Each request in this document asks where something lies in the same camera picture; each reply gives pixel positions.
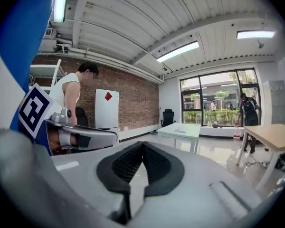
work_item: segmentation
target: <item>metal rack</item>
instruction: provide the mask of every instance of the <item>metal rack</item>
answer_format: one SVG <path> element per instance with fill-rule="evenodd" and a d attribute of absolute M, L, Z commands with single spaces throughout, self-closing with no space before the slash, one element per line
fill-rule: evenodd
<path fill-rule="evenodd" d="M 29 89 L 34 85 L 36 78 L 52 78 L 51 86 L 41 86 L 41 88 L 49 94 L 58 79 L 66 75 L 60 63 L 61 59 L 58 60 L 56 65 L 31 65 L 29 70 Z"/>

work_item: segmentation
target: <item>window pane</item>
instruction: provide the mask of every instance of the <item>window pane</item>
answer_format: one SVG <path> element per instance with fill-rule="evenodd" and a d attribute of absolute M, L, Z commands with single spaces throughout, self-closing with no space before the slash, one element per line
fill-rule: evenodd
<path fill-rule="evenodd" d="M 246 96 L 254 98 L 256 100 L 256 103 L 260 106 L 260 99 L 258 97 L 257 88 L 244 88 L 242 90 L 243 90 L 243 93 L 246 94 Z M 260 110 L 256 110 L 256 113 L 257 113 L 258 121 L 260 124 L 261 123 L 260 122 Z"/>
<path fill-rule="evenodd" d="M 239 88 L 235 72 L 201 76 L 204 125 L 234 126 L 239 112 Z"/>
<path fill-rule="evenodd" d="M 257 83 L 254 70 L 238 71 L 238 78 L 241 84 L 255 84 Z"/>
<path fill-rule="evenodd" d="M 200 109 L 200 94 L 188 94 L 183 95 L 183 109 L 190 110 L 190 109 Z"/>
<path fill-rule="evenodd" d="M 201 112 L 183 112 L 185 124 L 201 124 Z"/>
<path fill-rule="evenodd" d="M 200 89 L 200 81 L 198 77 L 182 80 L 180 84 L 182 91 Z"/>

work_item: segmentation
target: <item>floor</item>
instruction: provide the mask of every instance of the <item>floor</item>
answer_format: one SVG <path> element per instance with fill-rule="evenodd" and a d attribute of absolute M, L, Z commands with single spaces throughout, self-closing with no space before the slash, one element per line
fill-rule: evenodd
<path fill-rule="evenodd" d="M 158 143 L 157 135 L 145 135 L 136 139 L 125 141 L 123 143 L 133 143 L 135 141 L 150 141 Z M 259 165 L 254 164 L 247 166 L 248 162 L 255 162 L 254 159 L 246 153 L 242 156 L 239 166 L 236 166 L 236 161 L 239 155 L 240 147 L 242 141 L 240 140 L 227 140 L 227 139 L 213 139 L 213 138 L 199 138 L 199 147 L 197 154 L 208 157 L 223 167 L 225 167 L 232 174 L 238 178 L 248 182 L 253 188 L 255 188 L 258 182 L 263 177 L 266 169 Z M 173 147 L 174 139 L 172 138 L 163 138 L 162 144 Z M 177 140 L 176 148 L 183 151 L 190 151 L 190 142 Z M 256 146 L 256 152 L 252 154 L 253 157 L 258 162 L 269 161 L 271 152 L 266 152 L 263 145 Z M 285 173 L 281 170 L 274 169 L 272 175 L 270 176 L 268 182 L 264 187 L 257 191 L 261 198 L 265 199 L 271 191 L 276 189 L 276 183 L 284 178 Z M 142 164 L 138 169 L 136 175 L 133 177 L 130 182 L 131 185 L 131 196 L 130 196 L 130 205 L 132 214 L 134 214 L 139 207 L 143 204 L 143 190 L 148 186 L 147 172 Z"/>

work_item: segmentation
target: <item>white table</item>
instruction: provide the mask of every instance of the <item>white table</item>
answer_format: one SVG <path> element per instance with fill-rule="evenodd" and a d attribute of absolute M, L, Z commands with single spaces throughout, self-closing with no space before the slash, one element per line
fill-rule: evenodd
<path fill-rule="evenodd" d="M 268 178 L 270 177 L 276 162 L 279 158 L 279 155 L 285 152 L 285 125 L 282 124 L 273 124 L 268 126 L 247 126 L 244 127 L 244 137 L 241 147 L 241 152 L 239 154 L 237 165 L 239 164 L 247 135 L 250 134 L 262 142 L 266 147 L 272 150 L 273 154 L 270 159 L 270 164 L 267 167 L 267 170 L 262 177 L 261 181 L 258 183 L 256 189 L 260 189 L 263 185 L 267 182 Z"/>
<path fill-rule="evenodd" d="M 162 137 L 174 139 L 174 147 L 176 147 L 176 140 L 184 140 L 191 142 L 190 152 L 197 152 L 200 134 L 200 125 L 173 123 L 169 126 L 157 130 L 159 142 Z"/>

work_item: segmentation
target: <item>person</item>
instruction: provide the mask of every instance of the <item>person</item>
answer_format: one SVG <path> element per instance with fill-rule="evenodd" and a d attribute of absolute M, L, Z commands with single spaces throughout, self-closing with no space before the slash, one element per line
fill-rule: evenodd
<path fill-rule="evenodd" d="M 213 111 L 213 112 L 217 109 L 214 101 L 211 102 L 210 106 L 211 106 L 211 111 Z"/>
<path fill-rule="evenodd" d="M 87 86 L 91 85 L 93 81 L 98 79 L 98 75 L 99 71 L 97 65 L 86 62 L 79 66 L 77 72 L 66 75 L 51 89 L 49 96 L 62 107 L 66 107 L 71 111 L 71 121 L 73 125 L 77 125 L 75 109 L 80 97 L 80 86 L 81 84 Z M 53 127 L 48 131 L 48 142 L 51 150 L 56 150 L 62 145 L 77 146 L 78 136 L 58 131 Z"/>
<path fill-rule="evenodd" d="M 258 125 L 258 117 L 257 117 L 257 109 L 260 107 L 257 105 L 257 102 L 252 97 L 247 97 L 245 93 L 241 94 L 241 103 L 239 107 L 239 114 L 237 118 L 237 125 L 239 125 L 240 117 L 243 113 L 244 121 L 246 126 L 257 126 Z M 246 139 L 246 144 L 244 147 L 244 151 L 247 151 L 248 146 L 248 136 Z M 250 153 L 255 152 L 256 148 L 256 138 L 251 136 L 251 143 L 250 143 Z"/>

